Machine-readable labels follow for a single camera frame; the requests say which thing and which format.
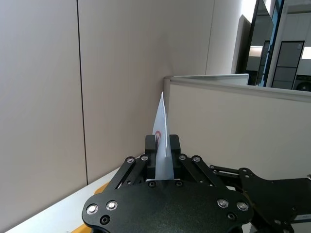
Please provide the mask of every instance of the black mounting plate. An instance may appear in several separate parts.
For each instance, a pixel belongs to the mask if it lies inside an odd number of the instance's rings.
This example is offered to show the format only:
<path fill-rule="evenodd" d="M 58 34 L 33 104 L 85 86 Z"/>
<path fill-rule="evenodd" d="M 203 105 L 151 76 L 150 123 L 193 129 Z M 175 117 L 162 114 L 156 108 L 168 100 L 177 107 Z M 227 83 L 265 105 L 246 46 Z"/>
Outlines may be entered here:
<path fill-rule="evenodd" d="M 228 207 L 221 208 L 219 199 L 228 201 Z M 111 200 L 118 204 L 115 210 L 106 208 Z M 247 211 L 237 208 L 240 201 L 249 206 Z M 98 211 L 88 215 L 86 210 L 92 204 L 98 206 Z M 235 220 L 227 217 L 230 213 Z M 103 216 L 109 217 L 104 225 Z M 105 191 L 89 198 L 82 211 L 87 226 L 105 233 L 225 233 L 248 223 L 252 217 L 253 209 L 243 194 L 180 180 L 149 181 Z"/>

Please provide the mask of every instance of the desk surface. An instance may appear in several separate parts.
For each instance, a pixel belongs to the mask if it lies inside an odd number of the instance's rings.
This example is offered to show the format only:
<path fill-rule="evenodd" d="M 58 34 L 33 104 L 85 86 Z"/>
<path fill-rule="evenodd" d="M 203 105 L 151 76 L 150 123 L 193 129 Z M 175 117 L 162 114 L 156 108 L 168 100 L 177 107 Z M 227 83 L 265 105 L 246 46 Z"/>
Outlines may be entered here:
<path fill-rule="evenodd" d="M 109 182 L 117 171 L 118 169 L 108 173 L 6 233 L 68 233 L 73 231 L 83 224 L 81 211 L 86 200 L 99 187 Z"/>

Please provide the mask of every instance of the orange edge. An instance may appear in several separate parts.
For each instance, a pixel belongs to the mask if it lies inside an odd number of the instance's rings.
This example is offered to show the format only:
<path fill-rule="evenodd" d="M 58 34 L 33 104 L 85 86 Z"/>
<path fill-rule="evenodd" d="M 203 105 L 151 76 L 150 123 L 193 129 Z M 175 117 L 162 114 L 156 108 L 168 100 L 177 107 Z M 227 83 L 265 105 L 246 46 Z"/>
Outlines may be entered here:
<path fill-rule="evenodd" d="M 94 194 L 98 194 L 98 193 L 103 192 L 105 190 L 105 188 L 107 187 L 107 185 L 108 185 L 108 183 L 105 183 L 102 187 L 97 189 Z M 83 224 L 80 227 L 78 227 L 77 229 L 75 229 L 72 233 L 91 233 L 91 228 L 87 227 L 85 224 Z"/>

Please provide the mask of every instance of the white paper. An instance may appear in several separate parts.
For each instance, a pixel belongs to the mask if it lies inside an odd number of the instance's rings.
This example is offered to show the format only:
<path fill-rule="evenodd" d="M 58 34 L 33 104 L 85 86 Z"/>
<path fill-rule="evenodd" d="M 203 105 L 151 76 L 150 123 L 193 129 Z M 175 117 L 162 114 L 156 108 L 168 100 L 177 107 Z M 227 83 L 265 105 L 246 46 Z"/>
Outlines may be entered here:
<path fill-rule="evenodd" d="M 161 100 L 156 112 L 153 134 L 158 140 L 158 148 L 155 159 L 155 179 L 172 180 L 174 179 L 174 170 L 163 92 L 161 94 Z"/>

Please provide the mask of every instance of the white desk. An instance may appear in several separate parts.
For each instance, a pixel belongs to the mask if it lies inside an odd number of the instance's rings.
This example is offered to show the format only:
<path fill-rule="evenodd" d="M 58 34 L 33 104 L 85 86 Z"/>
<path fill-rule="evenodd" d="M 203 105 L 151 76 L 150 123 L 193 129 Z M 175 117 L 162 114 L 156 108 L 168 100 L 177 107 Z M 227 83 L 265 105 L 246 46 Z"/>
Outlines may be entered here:
<path fill-rule="evenodd" d="M 71 194 L 39 214 L 20 223 L 7 233 L 68 233 L 83 224 L 81 212 L 88 198 L 109 182 L 118 169 Z"/>

